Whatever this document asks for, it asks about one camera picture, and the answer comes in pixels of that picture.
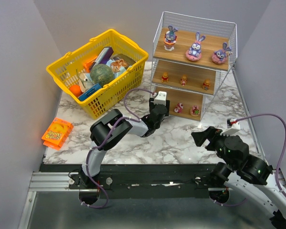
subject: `bunny figurine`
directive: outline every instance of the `bunny figurine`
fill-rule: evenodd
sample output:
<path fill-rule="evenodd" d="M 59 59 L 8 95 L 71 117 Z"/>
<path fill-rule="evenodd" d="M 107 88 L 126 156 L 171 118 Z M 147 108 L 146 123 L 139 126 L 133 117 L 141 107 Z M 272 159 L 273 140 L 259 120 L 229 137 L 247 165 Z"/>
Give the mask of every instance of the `bunny figurine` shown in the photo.
<path fill-rule="evenodd" d="M 172 25 L 168 26 L 169 31 L 165 33 L 164 36 L 164 48 L 167 51 L 174 50 L 174 44 L 176 44 L 177 36 L 175 32 L 178 31 L 177 28 L 174 28 Z"/>
<path fill-rule="evenodd" d="M 227 42 L 223 43 L 223 49 L 214 51 L 212 55 L 212 61 L 216 64 L 223 64 L 229 55 L 231 55 L 232 48 L 228 46 Z"/>
<path fill-rule="evenodd" d="M 205 40 L 205 36 L 200 37 L 200 32 L 196 33 L 196 41 L 192 44 L 185 56 L 189 61 L 198 61 L 201 58 L 201 42 Z"/>

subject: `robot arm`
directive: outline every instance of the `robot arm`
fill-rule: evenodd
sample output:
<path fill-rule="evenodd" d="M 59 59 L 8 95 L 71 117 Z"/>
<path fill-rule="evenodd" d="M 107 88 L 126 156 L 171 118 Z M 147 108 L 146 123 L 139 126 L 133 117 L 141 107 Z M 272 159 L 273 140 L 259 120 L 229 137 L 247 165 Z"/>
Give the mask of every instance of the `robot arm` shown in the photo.
<path fill-rule="evenodd" d="M 169 105 L 169 101 L 166 100 L 166 92 L 159 92 L 154 99 L 151 98 L 149 101 L 150 113 L 148 115 L 145 115 L 139 121 L 134 121 L 130 118 L 128 120 L 127 118 L 121 120 L 101 149 L 95 147 L 100 146 L 104 142 L 111 130 L 110 126 L 113 126 L 123 115 L 118 109 L 114 109 L 94 123 L 90 128 L 92 152 L 88 163 L 91 177 L 96 176 L 100 172 L 101 163 L 106 152 L 116 146 L 126 134 L 148 137 L 156 129 L 159 129 L 164 117 L 169 114 Z M 88 176 L 86 167 L 86 163 L 83 163 L 82 171 L 84 176 Z"/>
<path fill-rule="evenodd" d="M 192 133 L 197 146 L 208 140 L 205 148 L 216 151 L 226 162 L 216 165 L 210 173 L 210 182 L 233 188 L 272 216 L 270 220 L 277 229 L 286 229 L 286 197 L 277 187 L 272 166 L 250 155 L 249 146 L 239 136 L 225 135 L 231 132 L 233 129 L 222 131 L 210 126 L 203 132 Z"/>

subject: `white marble countertop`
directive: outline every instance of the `white marble countertop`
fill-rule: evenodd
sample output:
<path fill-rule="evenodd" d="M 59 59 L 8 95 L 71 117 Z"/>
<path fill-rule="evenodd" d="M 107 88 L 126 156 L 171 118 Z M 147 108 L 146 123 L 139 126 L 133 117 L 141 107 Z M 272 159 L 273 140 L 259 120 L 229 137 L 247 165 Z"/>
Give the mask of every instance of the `white marble countertop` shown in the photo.
<path fill-rule="evenodd" d="M 151 68 L 151 62 L 146 62 L 141 88 L 150 89 Z M 140 117 L 147 114 L 149 96 L 149 93 L 143 91 L 131 93 L 127 101 L 130 110 Z M 126 116 L 129 115 L 122 101 L 113 108 L 118 108 Z M 95 120 L 92 120 L 64 92 L 62 92 L 56 116 L 73 123 L 74 128 L 60 150 L 51 148 L 46 150 L 44 163 L 83 163 L 91 142 L 89 129 Z M 206 151 L 204 147 L 196 147 L 191 132 L 203 131 L 210 125 L 225 129 L 227 118 L 243 116 L 245 116 L 243 104 L 234 77 L 229 74 L 201 122 L 169 116 L 164 119 L 160 129 L 147 138 L 126 135 L 118 145 L 107 152 L 103 164 L 217 163 L 222 160 L 215 152 Z M 247 121 L 241 122 L 241 128 L 238 135 L 249 145 L 250 153 L 262 157 L 257 154 Z"/>

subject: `snack package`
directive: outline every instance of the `snack package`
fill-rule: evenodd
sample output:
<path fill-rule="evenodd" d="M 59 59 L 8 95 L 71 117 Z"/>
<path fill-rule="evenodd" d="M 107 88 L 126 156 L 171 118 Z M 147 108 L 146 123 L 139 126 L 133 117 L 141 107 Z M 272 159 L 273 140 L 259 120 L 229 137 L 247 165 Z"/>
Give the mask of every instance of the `snack package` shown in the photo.
<path fill-rule="evenodd" d="M 109 66 L 113 73 L 114 77 L 117 78 L 123 72 L 125 72 L 130 66 L 132 66 L 135 63 L 133 59 L 130 57 L 124 55 L 124 54 L 117 54 L 113 56 L 106 65 Z"/>

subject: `small figurine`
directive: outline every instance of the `small figurine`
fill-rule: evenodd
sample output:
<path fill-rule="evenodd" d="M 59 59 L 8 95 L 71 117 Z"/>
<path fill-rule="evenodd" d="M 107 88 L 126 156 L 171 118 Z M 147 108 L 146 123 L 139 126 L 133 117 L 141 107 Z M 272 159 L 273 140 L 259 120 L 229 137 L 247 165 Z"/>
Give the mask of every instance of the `small figurine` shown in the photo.
<path fill-rule="evenodd" d="M 180 83 L 182 86 L 186 85 L 187 82 L 187 75 L 183 75 L 180 79 Z"/>
<path fill-rule="evenodd" d="M 176 105 L 174 111 L 175 111 L 176 113 L 181 113 L 182 110 L 183 110 L 183 104 L 182 104 L 182 103 L 178 103 L 178 104 Z"/>
<path fill-rule="evenodd" d="M 209 90 L 210 85 L 211 85 L 210 80 L 205 80 L 204 84 L 202 85 L 202 88 L 205 90 Z"/>
<path fill-rule="evenodd" d="M 197 105 L 194 105 L 190 110 L 191 116 L 197 117 L 200 114 L 199 107 Z"/>
<path fill-rule="evenodd" d="M 168 73 L 162 74 L 162 82 L 164 82 L 164 81 L 168 82 Z"/>
<path fill-rule="evenodd" d="M 223 64 L 227 60 L 227 57 L 232 54 L 231 52 L 226 54 L 228 51 L 232 51 L 232 48 L 228 46 L 227 42 L 224 42 L 223 49 L 214 51 L 212 55 L 212 61 L 216 64 Z"/>
<path fill-rule="evenodd" d="M 176 44 L 177 36 L 175 32 L 178 31 L 177 28 L 174 28 L 172 25 L 168 26 L 169 31 L 165 33 L 164 36 L 164 48 L 167 51 L 174 50 L 174 44 Z"/>
<path fill-rule="evenodd" d="M 201 59 L 201 42 L 205 40 L 205 36 L 200 37 L 200 32 L 196 33 L 196 41 L 192 44 L 185 56 L 189 61 L 198 61 Z"/>

